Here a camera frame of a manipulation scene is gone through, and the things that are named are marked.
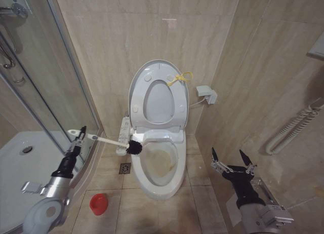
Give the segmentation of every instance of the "yellow string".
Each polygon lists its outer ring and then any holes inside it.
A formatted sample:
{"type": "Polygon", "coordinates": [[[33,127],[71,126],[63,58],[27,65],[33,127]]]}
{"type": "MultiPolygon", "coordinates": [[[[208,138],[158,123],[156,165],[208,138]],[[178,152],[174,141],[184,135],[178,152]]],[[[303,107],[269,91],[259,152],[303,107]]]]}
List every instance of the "yellow string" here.
{"type": "Polygon", "coordinates": [[[191,81],[192,80],[192,72],[185,72],[185,73],[182,73],[181,75],[176,75],[175,76],[175,78],[171,81],[171,82],[169,82],[169,83],[167,83],[167,85],[168,86],[171,86],[171,85],[173,85],[173,83],[175,82],[175,81],[184,81],[184,82],[189,82],[189,81],[191,81]],[[184,77],[184,75],[185,74],[189,74],[190,75],[190,79],[188,80],[188,79],[186,79],[185,77],[184,77]]]}

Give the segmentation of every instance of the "toilet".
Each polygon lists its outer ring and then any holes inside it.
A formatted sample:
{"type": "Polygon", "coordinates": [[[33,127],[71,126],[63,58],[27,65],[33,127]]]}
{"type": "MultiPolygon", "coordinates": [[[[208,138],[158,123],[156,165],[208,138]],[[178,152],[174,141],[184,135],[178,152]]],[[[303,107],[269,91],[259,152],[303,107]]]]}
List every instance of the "toilet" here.
{"type": "Polygon", "coordinates": [[[129,91],[132,139],[143,146],[140,154],[131,155],[132,167],[140,187],[156,200],[172,197],[184,178],[188,89],[183,81],[167,85],[178,74],[168,61],[149,61],[129,91]]]}

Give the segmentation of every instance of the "shower hose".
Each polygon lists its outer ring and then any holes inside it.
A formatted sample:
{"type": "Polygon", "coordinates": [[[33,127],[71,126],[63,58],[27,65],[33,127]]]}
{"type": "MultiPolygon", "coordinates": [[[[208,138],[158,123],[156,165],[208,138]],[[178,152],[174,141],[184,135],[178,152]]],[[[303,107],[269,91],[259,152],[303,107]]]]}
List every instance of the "shower hose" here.
{"type": "Polygon", "coordinates": [[[312,108],[309,105],[303,109],[297,117],[280,130],[272,138],[265,149],[268,154],[278,154],[286,145],[288,145],[316,116],[318,116],[321,107],[312,108]]]}

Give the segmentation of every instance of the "bidet control panel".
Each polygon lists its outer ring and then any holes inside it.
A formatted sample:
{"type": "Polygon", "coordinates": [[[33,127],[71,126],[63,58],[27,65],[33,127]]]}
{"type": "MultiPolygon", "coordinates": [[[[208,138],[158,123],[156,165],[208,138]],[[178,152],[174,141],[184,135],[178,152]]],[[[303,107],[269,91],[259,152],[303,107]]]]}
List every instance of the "bidet control panel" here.
{"type": "MultiPolygon", "coordinates": [[[[123,117],[123,120],[121,122],[118,142],[127,144],[130,139],[130,129],[131,129],[131,122],[129,116],[123,117]]],[[[126,155],[126,148],[117,146],[116,149],[117,155],[126,155]]]]}

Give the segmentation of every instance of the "red bucket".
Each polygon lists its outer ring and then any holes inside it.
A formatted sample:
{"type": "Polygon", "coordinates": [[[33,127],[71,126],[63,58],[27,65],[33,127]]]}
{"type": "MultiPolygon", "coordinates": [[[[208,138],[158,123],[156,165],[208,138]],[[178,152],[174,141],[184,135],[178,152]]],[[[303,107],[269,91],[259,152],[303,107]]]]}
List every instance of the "red bucket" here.
{"type": "Polygon", "coordinates": [[[102,215],[108,208],[108,199],[103,193],[98,193],[91,198],[89,205],[95,215],[102,215]]]}

